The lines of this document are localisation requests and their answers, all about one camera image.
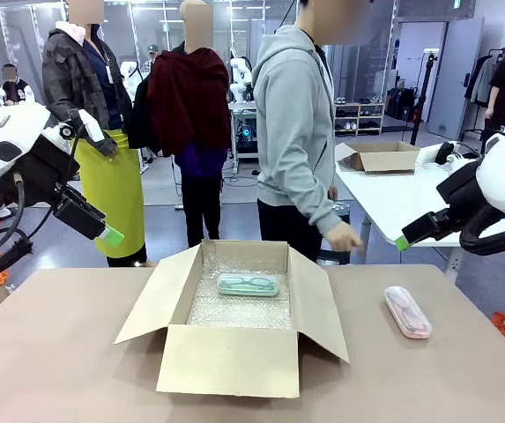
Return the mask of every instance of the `yellow apron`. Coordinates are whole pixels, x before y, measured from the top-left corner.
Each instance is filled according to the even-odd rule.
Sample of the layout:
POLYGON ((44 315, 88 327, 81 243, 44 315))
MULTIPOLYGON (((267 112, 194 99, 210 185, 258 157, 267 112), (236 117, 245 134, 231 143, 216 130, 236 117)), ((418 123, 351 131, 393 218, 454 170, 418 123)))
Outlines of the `yellow apron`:
POLYGON ((125 236, 116 247, 97 240, 99 252, 111 258, 123 258, 139 251, 145 243, 145 209, 143 186, 136 150, 122 130, 108 130, 119 147, 110 159, 80 139, 76 160, 79 178, 87 201, 105 213, 105 222, 125 236))

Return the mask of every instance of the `box on table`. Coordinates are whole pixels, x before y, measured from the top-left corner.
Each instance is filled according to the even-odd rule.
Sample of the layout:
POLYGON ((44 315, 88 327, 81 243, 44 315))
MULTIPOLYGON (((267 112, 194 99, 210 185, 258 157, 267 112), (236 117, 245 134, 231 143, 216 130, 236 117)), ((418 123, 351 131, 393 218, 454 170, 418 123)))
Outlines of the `box on table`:
POLYGON ((414 171, 419 147, 397 143, 342 143, 335 148, 336 161, 344 160, 355 170, 366 172, 414 171))
POLYGON ((204 241, 161 260, 115 343, 164 328, 160 392, 298 397, 300 333, 348 361, 326 271, 284 242, 204 241), (280 292, 223 296, 228 272, 276 275, 280 292))

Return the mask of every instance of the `hood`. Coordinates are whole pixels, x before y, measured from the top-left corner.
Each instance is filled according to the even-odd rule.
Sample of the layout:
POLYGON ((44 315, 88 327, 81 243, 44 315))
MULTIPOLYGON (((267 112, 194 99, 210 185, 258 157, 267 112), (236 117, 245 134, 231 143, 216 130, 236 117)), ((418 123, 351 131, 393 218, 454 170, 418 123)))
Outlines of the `hood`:
POLYGON ((285 25, 280 27, 274 35, 265 35, 262 38, 262 45, 258 53, 256 67, 252 71, 253 84, 256 85, 256 80, 264 63, 277 53, 290 48, 304 50, 312 56, 316 54, 313 41, 297 26, 285 25))
POLYGON ((70 22, 65 22, 61 20, 56 22, 56 30, 51 31, 50 35, 52 35, 53 33, 57 33, 58 30, 67 33, 80 46, 84 45, 85 28, 83 28, 82 26, 78 26, 75 24, 71 24, 70 22))

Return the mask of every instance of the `dark red jacket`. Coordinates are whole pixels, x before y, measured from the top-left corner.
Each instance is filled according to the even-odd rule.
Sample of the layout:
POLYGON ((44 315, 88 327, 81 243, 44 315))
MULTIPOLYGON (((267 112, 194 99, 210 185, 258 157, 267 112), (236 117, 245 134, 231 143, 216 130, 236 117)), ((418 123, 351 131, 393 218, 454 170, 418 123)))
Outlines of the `dark red jacket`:
POLYGON ((152 66, 148 99, 164 156, 184 151, 190 142, 229 148, 227 67, 209 48, 181 56, 163 51, 152 66))

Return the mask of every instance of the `glass wall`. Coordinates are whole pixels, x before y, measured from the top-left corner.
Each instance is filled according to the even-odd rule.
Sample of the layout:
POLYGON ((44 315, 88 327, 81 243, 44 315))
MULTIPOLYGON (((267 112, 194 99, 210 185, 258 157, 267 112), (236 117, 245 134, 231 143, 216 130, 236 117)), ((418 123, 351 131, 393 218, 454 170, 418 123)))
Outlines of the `glass wall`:
MULTIPOLYGON (((211 3, 213 48, 226 63, 234 48, 238 56, 246 56, 253 66, 262 35, 273 34, 282 24, 292 24, 298 10, 294 0, 212 0, 211 3)), ((101 36, 115 52, 119 64, 148 60, 148 47, 152 44, 161 51, 182 43, 180 4, 181 0, 106 1, 101 36)), ((393 4, 394 0, 375 0, 362 36, 353 45, 327 48, 337 96, 354 101, 382 95, 382 75, 390 56, 393 4)), ((33 5, 27 2, 0 8, 0 82, 2 66, 15 63, 19 75, 42 100, 41 51, 49 31, 63 17, 63 2, 33 5)))
POLYGON ((335 94, 348 102, 384 96, 383 75, 390 68, 390 38, 395 0, 375 0, 358 40, 353 45, 333 46, 329 62, 335 94))

